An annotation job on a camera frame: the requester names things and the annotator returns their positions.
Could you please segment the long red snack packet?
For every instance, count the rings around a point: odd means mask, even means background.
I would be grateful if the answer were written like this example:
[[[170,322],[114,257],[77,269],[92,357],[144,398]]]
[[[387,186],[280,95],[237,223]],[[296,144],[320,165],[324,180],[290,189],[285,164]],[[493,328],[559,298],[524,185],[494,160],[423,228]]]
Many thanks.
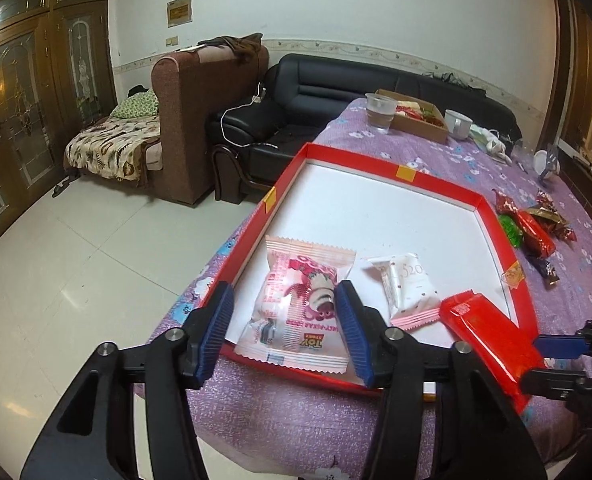
[[[520,390],[520,378],[544,359],[529,337],[480,292],[467,290],[445,299],[439,307],[442,324],[457,340],[470,344],[502,390],[512,398],[517,413],[530,396]]]

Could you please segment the red shallow gift box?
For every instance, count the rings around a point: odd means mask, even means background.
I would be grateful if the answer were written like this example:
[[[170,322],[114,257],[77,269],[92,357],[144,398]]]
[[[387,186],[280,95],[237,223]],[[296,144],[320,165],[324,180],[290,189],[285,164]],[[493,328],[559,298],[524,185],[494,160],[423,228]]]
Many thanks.
[[[359,396],[374,396],[353,372],[318,374],[244,359],[234,352],[269,266],[268,235],[351,249],[348,274],[362,301],[387,311],[369,258],[414,252],[439,295],[485,295],[530,339],[538,323],[518,259],[486,198],[468,188],[354,152],[307,144],[258,204],[226,257],[218,281],[234,288],[222,355],[265,373]]]

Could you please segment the red patterned candy packet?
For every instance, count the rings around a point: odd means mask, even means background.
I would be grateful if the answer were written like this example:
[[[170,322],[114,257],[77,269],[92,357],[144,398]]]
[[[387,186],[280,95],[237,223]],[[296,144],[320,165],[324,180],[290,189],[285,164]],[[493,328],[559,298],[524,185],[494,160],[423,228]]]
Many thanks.
[[[514,200],[496,188],[494,188],[494,206],[498,214],[512,216],[512,214],[518,213],[518,207]]]

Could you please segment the clear plastic cup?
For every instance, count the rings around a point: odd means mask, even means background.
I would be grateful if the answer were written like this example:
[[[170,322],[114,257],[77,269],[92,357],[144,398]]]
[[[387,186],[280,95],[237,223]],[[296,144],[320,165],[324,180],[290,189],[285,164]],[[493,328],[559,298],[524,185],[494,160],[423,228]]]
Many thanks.
[[[378,133],[388,133],[397,111],[398,101],[381,93],[366,94],[366,120]]]

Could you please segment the white pink snack packet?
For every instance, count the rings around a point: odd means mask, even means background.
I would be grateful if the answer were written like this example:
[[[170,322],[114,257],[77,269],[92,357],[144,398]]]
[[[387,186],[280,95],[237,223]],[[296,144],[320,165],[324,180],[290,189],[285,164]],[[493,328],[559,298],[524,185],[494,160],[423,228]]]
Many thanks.
[[[389,324],[410,332],[439,320],[441,299],[418,255],[369,258],[380,274]]]

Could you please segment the gold brown snack packet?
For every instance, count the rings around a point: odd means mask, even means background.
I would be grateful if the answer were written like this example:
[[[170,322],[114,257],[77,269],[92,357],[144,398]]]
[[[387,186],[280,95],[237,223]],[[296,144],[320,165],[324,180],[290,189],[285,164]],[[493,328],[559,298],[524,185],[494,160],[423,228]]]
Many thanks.
[[[546,207],[530,207],[527,208],[526,211],[534,218],[540,219],[542,221],[552,222],[554,224],[562,224],[563,226],[568,223],[568,221],[557,211],[550,210]]]

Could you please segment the dark purple snack packet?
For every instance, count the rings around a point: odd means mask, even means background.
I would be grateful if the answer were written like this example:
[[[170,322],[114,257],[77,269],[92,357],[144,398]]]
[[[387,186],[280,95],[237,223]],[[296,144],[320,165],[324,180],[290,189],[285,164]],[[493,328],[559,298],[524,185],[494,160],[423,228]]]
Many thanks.
[[[546,286],[546,288],[555,286],[560,280],[553,264],[550,263],[549,260],[546,260],[545,258],[538,258],[533,255],[528,255],[527,260],[540,274],[543,284]]]

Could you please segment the white cloth bundle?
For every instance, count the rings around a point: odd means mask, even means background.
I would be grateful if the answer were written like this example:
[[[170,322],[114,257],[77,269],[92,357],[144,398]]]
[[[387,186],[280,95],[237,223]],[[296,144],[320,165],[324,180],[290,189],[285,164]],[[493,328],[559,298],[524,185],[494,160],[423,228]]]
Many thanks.
[[[470,128],[470,138],[483,151],[491,155],[505,153],[505,145],[491,130],[473,124]]]

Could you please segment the pink strawberry bear snack packet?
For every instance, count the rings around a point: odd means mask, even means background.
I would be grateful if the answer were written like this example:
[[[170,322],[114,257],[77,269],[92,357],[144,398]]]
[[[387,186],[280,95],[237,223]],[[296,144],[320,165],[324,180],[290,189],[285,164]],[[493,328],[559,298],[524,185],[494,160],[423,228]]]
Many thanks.
[[[234,352],[244,359],[323,374],[344,374],[335,287],[356,260],[351,249],[268,236],[269,270]]]

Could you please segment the phone stand with white ball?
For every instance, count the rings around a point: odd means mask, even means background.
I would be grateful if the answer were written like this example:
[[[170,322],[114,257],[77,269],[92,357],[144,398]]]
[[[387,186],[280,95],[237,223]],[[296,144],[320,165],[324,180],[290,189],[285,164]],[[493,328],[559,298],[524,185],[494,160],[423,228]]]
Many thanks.
[[[532,166],[540,181],[557,176],[560,173],[558,147],[556,145],[549,145],[546,150],[536,151],[532,159]]]

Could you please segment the black leather sofa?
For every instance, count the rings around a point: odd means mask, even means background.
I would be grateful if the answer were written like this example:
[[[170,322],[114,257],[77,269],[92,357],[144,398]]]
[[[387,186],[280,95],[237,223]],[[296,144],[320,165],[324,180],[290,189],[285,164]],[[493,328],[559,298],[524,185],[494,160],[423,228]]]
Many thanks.
[[[482,89],[389,67],[288,54],[264,76],[258,101],[249,96],[207,119],[215,196],[238,204],[268,190],[305,143],[316,140],[352,101],[378,89],[462,113],[496,130],[509,148],[522,138],[510,109]]]

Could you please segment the red snack packet on table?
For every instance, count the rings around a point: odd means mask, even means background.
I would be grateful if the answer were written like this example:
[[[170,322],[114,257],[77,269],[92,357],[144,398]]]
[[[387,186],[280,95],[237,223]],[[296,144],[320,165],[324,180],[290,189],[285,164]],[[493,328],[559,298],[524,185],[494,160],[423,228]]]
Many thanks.
[[[555,244],[549,234],[531,214],[528,214],[526,210],[519,210],[514,214],[514,217],[515,222],[524,233],[525,244],[531,252],[540,258],[548,258],[556,251]]]

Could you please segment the gold wall plaque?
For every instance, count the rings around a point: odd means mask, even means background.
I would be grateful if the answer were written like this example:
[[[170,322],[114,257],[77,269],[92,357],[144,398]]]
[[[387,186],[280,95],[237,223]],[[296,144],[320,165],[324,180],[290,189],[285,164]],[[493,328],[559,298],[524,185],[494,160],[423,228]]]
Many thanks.
[[[192,22],[192,0],[171,0],[166,5],[169,28]]]

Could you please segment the cardboard box of snacks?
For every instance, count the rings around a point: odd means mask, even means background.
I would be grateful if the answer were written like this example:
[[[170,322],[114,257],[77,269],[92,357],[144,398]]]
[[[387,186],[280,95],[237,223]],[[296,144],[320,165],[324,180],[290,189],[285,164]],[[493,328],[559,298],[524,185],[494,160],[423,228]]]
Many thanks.
[[[397,92],[378,89],[377,94],[397,102],[392,128],[432,142],[446,144],[448,129],[438,107],[430,102]]]

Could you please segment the green snack packet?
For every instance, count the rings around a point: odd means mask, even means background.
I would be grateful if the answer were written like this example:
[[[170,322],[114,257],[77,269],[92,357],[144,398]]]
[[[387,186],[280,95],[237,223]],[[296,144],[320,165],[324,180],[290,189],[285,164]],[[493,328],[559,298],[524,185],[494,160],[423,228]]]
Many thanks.
[[[514,248],[520,248],[523,245],[524,233],[516,222],[508,214],[499,214],[498,221],[510,244]]]

